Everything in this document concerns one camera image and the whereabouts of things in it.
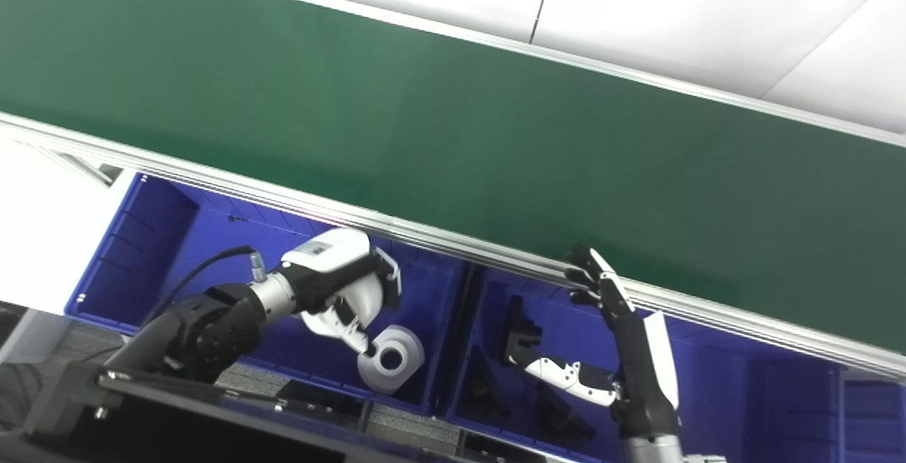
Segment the black robotic finger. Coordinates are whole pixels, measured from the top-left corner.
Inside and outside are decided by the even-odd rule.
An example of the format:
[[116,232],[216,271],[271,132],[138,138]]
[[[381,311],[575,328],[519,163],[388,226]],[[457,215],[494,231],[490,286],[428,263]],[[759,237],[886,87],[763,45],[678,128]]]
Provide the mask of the black robotic finger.
[[580,289],[570,290],[569,300],[574,305],[598,305],[598,302],[600,301],[598,298],[595,298],[595,296],[592,296],[587,290]]
[[381,280],[383,307],[389,311],[396,311],[399,308],[399,295],[402,288],[399,280],[399,265],[394,258],[378,247],[372,248],[372,257],[374,272]]
[[582,244],[573,244],[570,246],[569,252],[566,254],[566,260],[569,263],[575,264],[575,266],[580,269],[585,270],[592,277],[599,277],[603,270],[599,266],[595,258],[592,257],[592,249],[590,247],[582,246]]
[[598,291],[598,281],[593,280],[585,270],[567,268],[563,275],[566,276],[567,280],[572,280],[572,282],[577,283],[577,285],[586,286],[586,288],[593,292]]

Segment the metal rail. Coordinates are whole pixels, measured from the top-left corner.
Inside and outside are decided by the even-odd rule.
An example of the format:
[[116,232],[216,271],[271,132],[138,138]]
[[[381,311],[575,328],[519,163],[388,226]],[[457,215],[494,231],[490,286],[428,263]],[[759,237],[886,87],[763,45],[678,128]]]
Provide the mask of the metal rail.
[[[56,152],[101,159],[110,165],[135,169],[326,223],[361,228],[412,246],[534,279],[570,285],[563,278],[563,271],[568,266],[563,262],[18,115],[0,112],[0,135]],[[666,314],[683,320],[840,362],[854,369],[906,384],[906,356],[895,351],[637,280],[626,280],[625,286],[634,302],[644,308],[661,309]]]

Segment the metal cylinder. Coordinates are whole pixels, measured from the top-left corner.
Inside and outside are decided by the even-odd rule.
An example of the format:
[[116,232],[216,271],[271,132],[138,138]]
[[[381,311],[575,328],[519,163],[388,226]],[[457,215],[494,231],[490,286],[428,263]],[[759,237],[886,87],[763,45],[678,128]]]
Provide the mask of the metal cylinder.
[[255,295],[258,295],[268,324],[284,316],[292,314],[295,310],[295,293],[288,280],[280,273],[268,273],[263,282],[252,282],[249,285]]
[[629,438],[624,440],[628,463],[683,463],[680,437],[663,435],[654,438]]

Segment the green conveyor belt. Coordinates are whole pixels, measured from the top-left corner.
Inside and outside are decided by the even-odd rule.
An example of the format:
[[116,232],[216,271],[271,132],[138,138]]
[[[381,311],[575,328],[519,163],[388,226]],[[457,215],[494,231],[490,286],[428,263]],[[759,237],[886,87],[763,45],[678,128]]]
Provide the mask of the green conveyor belt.
[[0,0],[0,110],[906,350],[891,144],[292,0]]

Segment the blue plastic bin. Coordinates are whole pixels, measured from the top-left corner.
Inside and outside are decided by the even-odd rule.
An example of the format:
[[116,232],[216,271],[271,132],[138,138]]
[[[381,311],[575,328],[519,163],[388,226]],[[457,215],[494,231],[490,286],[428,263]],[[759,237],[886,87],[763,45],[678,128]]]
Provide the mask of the blue plastic bin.
[[[466,365],[460,367],[443,416],[469,430],[567,459],[620,461],[617,427],[608,410],[566,393],[558,395],[595,429],[595,436],[544,437],[538,380],[498,362],[514,296],[523,299],[524,318],[543,331],[541,354],[617,367],[614,339],[592,308],[569,304],[567,293],[556,286],[489,270],[465,349]],[[834,363],[686,321],[667,318],[667,331],[686,453],[721,454],[734,463],[906,463],[902,388],[844,384]],[[482,366],[507,399],[508,415],[469,393],[466,380]],[[863,453],[855,457],[859,450]]]
[[[158,298],[217,251],[249,244],[273,266],[285,251],[327,229],[327,224],[297,215],[142,176],[127,192],[66,311],[82,321],[133,334]],[[268,327],[259,348],[243,361],[427,415],[465,263],[382,238],[372,237],[372,243],[401,264],[403,297],[398,311],[383,311],[368,333],[373,337],[388,325],[402,325],[418,335],[426,354],[425,364],[393,396],[368,389],[355,354],[342,341],[312,334],[297,318]],[[181,294],[249,280],[247,258],[230,258],[201,272]]]
[[[327,224],[286,212],[140,177],[111,221],[67,312],[132,334],[164,292],[216,251],[249,244],[273,264],[284,251],[327,229]],[[422,415],[433,413],[434,398],[443,393],[443,417],[467,430],[567,459],[619,461],[617,428],[607,409],[558,393],[595,434],[545,438],[539,429],[537,380],[498,363],[505,315],[518,296],[524,317],[544,331],[541,353],[614,369],[614,339],[599,314],[569,304],[557,286],[481,267],[476,275],[482,277],[480,283],[462,297],[462,261],[395,241],[372,241],[401,263],[403,298],[398,311],[382,312],[368,331],[373,336],[389,324],[403,325],[418,335],[426,351],[425,366],[406,385],[394,396],[375,394],[360,379],[352,351],[340,341],[314,336],[293,318],[269,327],[261,346],[244,362]],[[182,295],[250,278],[247,260],[231,258],[201,272]],[[472,305],[474,315],[452,327],[460,304]],[[679,375],[686,453],[722,454],[733,463],[906,463],[902,387],[847,382],[834,363],[686,321],[667,318],[667,330]],[[446,341],[451,333],[466,335]],[[457,346],[462,358],[453,351]],[[467,378],[478,369],[479,359],[493,375],[509,415],[467,391]],[[453,382],[447,391],[449,378]]]

